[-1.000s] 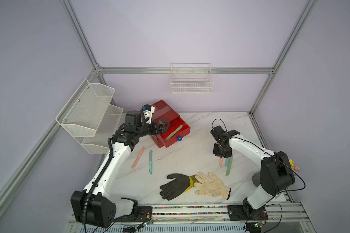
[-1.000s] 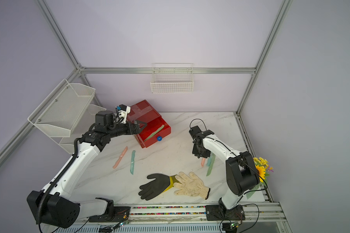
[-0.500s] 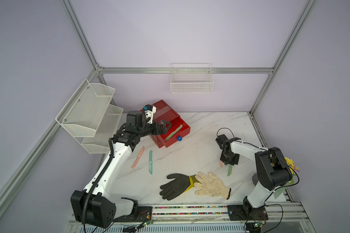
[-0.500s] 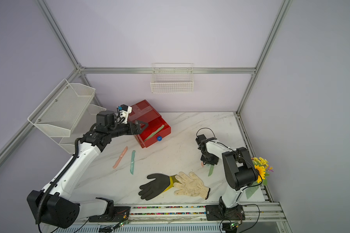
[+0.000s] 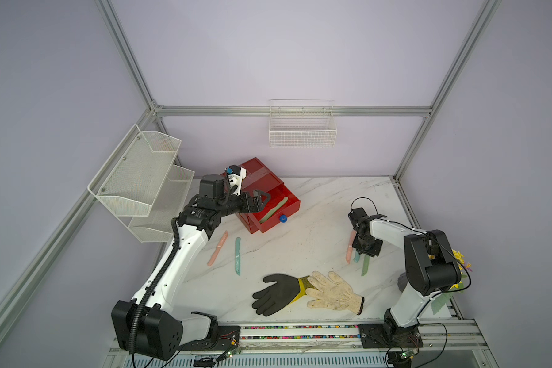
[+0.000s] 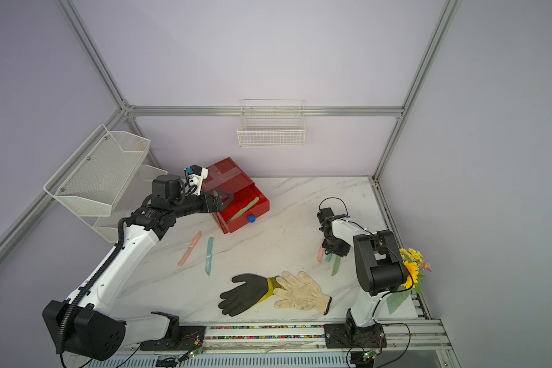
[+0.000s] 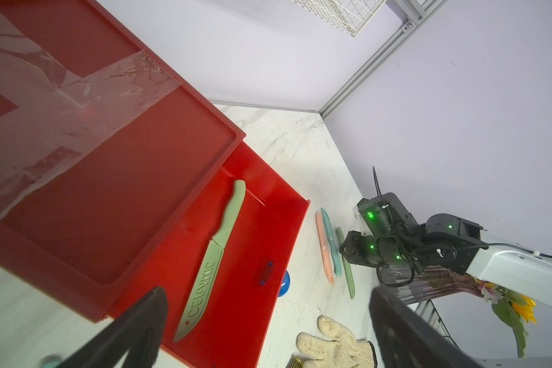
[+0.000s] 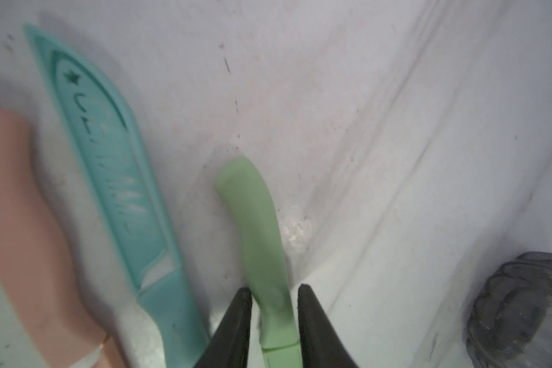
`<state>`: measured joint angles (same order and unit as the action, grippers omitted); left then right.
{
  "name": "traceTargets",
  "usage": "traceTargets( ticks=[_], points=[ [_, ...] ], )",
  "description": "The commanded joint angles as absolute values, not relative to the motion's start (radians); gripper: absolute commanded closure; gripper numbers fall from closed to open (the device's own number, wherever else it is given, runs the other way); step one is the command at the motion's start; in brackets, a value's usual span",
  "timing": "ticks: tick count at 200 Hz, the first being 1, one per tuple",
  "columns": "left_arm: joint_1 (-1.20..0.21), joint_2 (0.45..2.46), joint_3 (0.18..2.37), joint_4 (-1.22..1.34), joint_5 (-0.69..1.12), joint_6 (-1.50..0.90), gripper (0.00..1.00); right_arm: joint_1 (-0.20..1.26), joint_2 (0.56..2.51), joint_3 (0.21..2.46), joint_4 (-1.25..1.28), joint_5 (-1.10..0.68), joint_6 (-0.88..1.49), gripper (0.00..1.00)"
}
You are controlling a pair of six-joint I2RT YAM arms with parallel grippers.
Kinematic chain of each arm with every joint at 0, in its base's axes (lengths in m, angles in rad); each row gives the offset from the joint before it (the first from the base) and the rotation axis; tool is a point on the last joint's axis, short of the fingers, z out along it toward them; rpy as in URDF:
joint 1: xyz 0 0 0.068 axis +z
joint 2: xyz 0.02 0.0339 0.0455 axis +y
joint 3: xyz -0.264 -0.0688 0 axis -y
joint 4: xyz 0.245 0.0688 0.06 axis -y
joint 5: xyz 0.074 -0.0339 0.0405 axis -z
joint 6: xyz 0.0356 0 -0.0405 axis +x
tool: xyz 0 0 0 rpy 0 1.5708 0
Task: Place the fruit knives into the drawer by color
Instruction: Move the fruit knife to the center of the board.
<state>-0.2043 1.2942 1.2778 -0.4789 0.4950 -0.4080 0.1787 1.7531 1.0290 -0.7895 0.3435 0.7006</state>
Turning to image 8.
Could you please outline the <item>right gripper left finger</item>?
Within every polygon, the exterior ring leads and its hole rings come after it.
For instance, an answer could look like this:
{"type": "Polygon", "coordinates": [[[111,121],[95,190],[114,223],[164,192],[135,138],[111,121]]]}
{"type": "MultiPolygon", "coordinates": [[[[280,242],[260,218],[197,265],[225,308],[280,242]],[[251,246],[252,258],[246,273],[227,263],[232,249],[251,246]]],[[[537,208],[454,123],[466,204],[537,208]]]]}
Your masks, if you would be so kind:
{"type": "Polygon", "coordinates": [[[250,289],[239,288],[194,368],[247,367],[252,305],[250,289]]]}

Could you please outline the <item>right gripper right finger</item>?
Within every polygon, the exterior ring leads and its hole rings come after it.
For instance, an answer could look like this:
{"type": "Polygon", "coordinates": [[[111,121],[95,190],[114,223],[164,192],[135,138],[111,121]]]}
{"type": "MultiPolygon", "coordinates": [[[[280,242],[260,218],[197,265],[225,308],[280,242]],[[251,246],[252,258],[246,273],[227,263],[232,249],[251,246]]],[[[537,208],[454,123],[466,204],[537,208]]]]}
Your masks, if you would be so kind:
{"type": "Polygon", "coordinates": [[[299,287],[297,311],[303,367],[357,367],[310,285],[299,287]]]}

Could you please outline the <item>teal knife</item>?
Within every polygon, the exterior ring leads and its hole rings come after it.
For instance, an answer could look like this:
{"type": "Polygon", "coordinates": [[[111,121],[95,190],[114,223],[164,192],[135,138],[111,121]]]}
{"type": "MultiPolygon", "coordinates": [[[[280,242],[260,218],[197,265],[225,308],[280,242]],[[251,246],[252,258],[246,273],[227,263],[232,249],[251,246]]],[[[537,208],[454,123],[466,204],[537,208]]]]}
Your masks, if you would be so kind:
{"type": "Polygon", "coordinates": [[[24,32],[136,302],[160,332],[166,365],[195,366],[209,336],[132,111],[72,47],[33,25],[24,32]]]}

